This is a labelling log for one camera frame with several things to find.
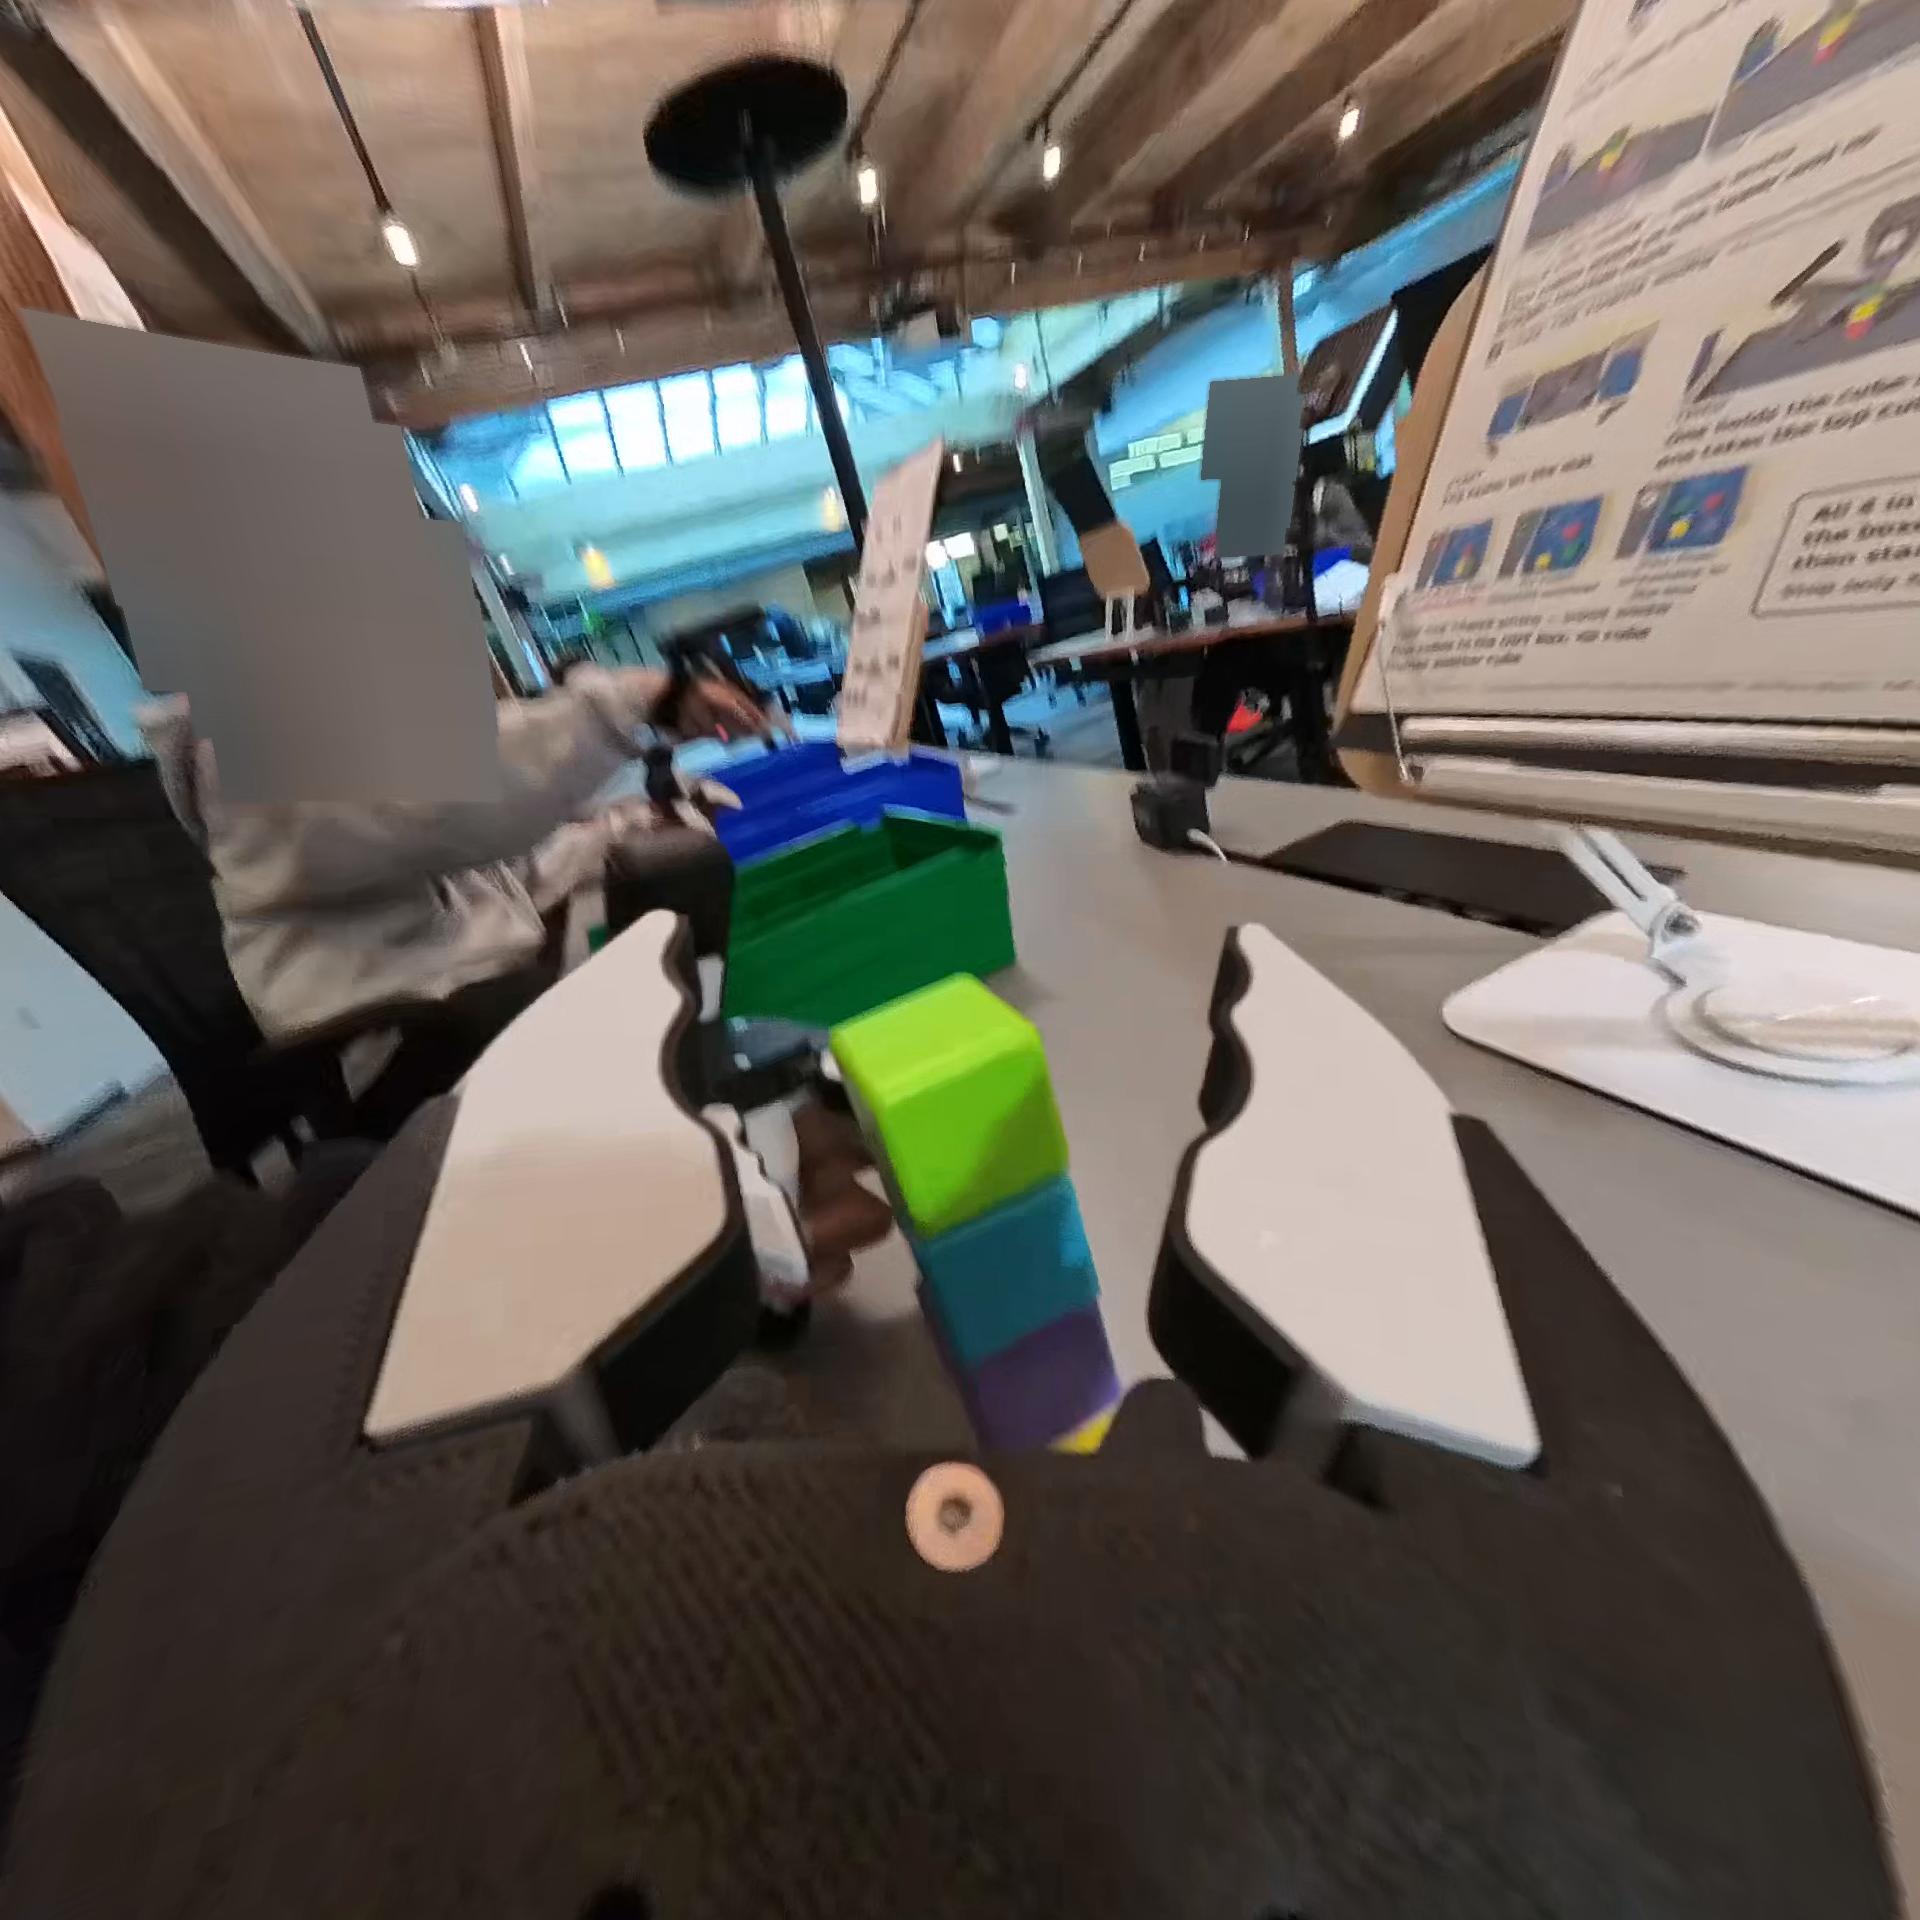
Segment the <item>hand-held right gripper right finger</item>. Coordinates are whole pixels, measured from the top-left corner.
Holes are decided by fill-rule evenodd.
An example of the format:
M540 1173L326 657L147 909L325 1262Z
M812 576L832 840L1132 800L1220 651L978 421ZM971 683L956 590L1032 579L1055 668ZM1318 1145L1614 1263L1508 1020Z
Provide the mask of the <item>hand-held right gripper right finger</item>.
M1165 1367L1248 1457L1379 1432L1503 1471L1544 1443L1448 1096L1271 928L1223 934L1199 1132L1147 1292Z

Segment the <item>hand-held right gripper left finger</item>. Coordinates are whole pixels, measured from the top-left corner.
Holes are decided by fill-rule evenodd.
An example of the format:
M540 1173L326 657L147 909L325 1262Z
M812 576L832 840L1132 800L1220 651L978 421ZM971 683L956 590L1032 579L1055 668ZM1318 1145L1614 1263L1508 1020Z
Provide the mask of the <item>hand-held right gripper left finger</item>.
M726 1136L702 1112L687 926L637 919L462 1080L374 1369L396 1454L530 1421L567 1469L642 1454L744 1353L758 1313Z

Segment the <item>green plastic bin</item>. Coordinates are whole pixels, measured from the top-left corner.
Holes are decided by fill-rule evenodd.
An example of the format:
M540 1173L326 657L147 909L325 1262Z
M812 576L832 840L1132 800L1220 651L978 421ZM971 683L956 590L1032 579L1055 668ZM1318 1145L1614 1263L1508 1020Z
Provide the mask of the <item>green plastic bin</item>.
M828 1028L1014 960L1006 852L988 824L891 809L733 864L726 1017Z

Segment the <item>teal magnetic cube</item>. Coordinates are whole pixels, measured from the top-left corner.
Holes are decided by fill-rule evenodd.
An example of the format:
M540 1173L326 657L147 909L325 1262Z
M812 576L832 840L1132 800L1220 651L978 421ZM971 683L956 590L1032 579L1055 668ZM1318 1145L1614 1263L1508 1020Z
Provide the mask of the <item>teal magnetic cube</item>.
M1068 1173L946 1231L906 1239L927 1320L967 1372L1096 1309L1096 1265Z

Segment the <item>purple magnetic cube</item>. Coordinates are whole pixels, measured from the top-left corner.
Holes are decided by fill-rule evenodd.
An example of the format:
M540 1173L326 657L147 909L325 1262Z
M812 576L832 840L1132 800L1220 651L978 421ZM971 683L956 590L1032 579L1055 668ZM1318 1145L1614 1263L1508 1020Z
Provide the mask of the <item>purple magnetic cube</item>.
M986 1359L957 1367L957 1389L978 1444L1032 1451L1122 1398L1100 1307L1068 1309Z

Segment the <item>lime green magnetic cube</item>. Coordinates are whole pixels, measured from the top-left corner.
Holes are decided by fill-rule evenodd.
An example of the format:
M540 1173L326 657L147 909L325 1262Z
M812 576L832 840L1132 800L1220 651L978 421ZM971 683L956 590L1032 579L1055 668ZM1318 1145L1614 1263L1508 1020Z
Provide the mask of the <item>lime green magnetic cube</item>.
M902 1215L935 1239L1068 1175L1039 1030L971 973L830 1030L847 1104Z

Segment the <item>person's left hand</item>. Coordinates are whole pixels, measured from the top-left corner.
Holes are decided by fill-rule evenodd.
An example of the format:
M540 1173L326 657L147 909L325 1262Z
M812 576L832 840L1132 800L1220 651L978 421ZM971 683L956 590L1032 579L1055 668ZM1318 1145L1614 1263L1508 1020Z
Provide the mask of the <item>person's left hand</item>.
M895 1213L874 1183L874 1153L850 1112L812 1099L795 1111L795 1139L806 1299L819 1302L852 1277L859 1255L893 1235Z

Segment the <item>blue plastic bin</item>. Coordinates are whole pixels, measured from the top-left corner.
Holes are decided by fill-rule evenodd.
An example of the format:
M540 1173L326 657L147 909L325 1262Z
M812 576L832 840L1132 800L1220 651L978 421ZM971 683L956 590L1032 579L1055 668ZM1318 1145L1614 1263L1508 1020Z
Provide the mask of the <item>blue plastic bin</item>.
M970 815L963 767L931 750L843 753L830 741L802 741L710 772L735 807L716 815L716 835L739 869L840 827L876 827L895 812L963 823Z

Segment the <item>white tablet stand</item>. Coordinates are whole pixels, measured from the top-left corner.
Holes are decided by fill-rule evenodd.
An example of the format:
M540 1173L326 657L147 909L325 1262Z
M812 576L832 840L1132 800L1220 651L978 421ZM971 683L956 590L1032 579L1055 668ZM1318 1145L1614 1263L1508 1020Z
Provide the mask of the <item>white tablet stand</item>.
M1702 909L1622 829L1915 869L1915 724L1388 711L1407 790L1541 819L1602 901L1455 991L1446 1030L1917 1213L1917 960Z

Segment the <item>printed instruction board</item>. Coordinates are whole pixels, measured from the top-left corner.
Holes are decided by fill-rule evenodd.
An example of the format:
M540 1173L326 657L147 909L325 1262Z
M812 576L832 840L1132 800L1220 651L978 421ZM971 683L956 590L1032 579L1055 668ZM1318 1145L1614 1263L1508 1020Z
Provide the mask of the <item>printed instruction board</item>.
M1342 741L1915 774L1917 4L1582 4Z
M935 439L886 470L871 493L834 705L840 753L902 751L915 726L927 617L925 552L944 468L946 444Z

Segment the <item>small black charger box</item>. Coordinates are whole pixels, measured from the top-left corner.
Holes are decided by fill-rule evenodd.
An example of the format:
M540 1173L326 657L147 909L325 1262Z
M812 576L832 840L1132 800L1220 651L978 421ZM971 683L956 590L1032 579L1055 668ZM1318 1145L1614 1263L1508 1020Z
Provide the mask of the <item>small black charger box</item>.
M1163 852L1224 857L1211 835L1210 798L1220 780L1223 750L1211 735L1178 734L1150 753L1132 790L1136 836Z

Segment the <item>black office chair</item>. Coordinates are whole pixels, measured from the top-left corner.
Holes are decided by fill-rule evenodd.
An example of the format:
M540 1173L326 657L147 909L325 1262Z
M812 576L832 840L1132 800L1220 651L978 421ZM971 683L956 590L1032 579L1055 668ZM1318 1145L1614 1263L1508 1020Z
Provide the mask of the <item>black office chair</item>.
M2 781L2 891L156 1045L207 1160L247 1183L357 1132L331 1049L274 1049L240 995L202 845L156 764Z

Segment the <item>wooden background desk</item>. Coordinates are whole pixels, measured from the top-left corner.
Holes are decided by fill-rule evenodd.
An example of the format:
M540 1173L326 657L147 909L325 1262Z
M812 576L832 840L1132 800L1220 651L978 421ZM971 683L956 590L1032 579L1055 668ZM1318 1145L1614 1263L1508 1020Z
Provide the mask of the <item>wooden background desk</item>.
M1030 648L1026 664L1068 668L1085 680L1111 688L1111 713L1120 765L1142 776L1147 750L1138 713L1140 688L1157 680L1202 679L1213 660L1227 689L1280 694L1285 734L1303 783L1350 787L1333 751L1328 680L1346 663L1358 623L1355 609L1330 617L1262 613L1183 631L1132 631L1124 638L1055 640Z

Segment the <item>black ceiling pole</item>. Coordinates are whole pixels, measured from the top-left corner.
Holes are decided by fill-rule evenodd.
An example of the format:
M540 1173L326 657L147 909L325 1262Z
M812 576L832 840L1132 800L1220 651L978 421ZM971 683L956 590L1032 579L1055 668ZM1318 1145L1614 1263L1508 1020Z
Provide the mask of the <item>black ceiling pole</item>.
M676 87L655 108L642 142L653 174L682 195L751 198L822 429L834 489L855 550L861 550L868 500L782 196L784 183L828 156L845 126L847 89L830 64L799 55L749 55Z

